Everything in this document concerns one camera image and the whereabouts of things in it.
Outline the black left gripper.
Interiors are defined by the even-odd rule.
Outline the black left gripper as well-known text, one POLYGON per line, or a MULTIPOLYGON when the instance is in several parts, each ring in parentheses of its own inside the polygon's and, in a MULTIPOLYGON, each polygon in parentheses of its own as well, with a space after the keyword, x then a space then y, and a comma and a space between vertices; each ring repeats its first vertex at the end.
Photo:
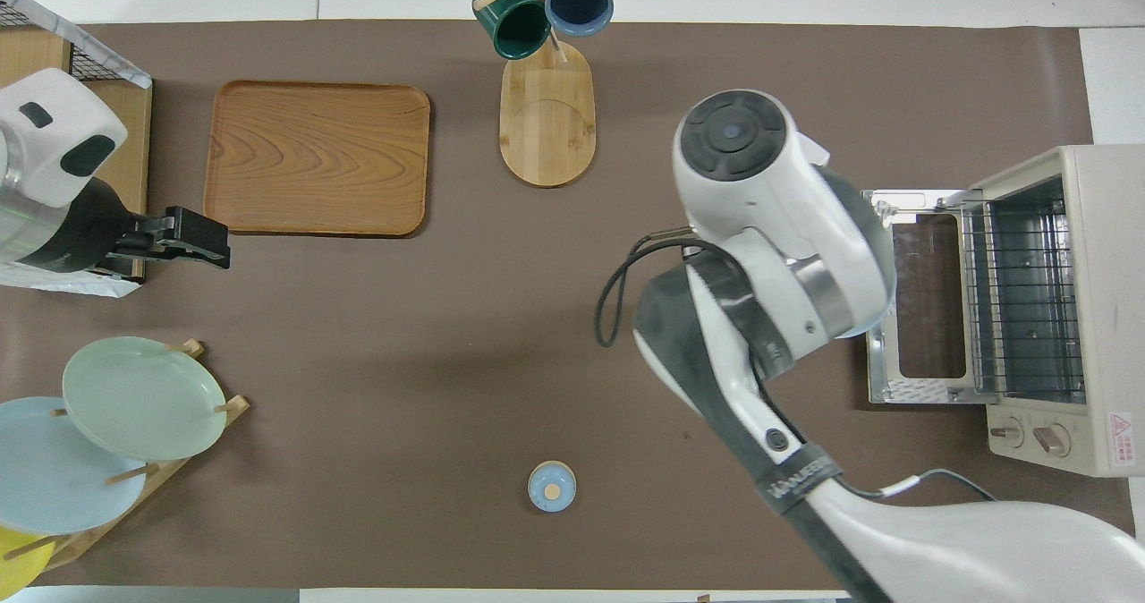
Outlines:
POLYGON ((139 219, 127 211, 114 188, 101 178, 90 178, 69 205, 57 231, 18 263, 72 273, 96 268, 112 255, 148 263, 188 260, 226 270, 232 265, 228 236, 224 224, 184 207, 168 207, 161 216, 139 219), (161 247, 141 249, 143 233, 161 247))

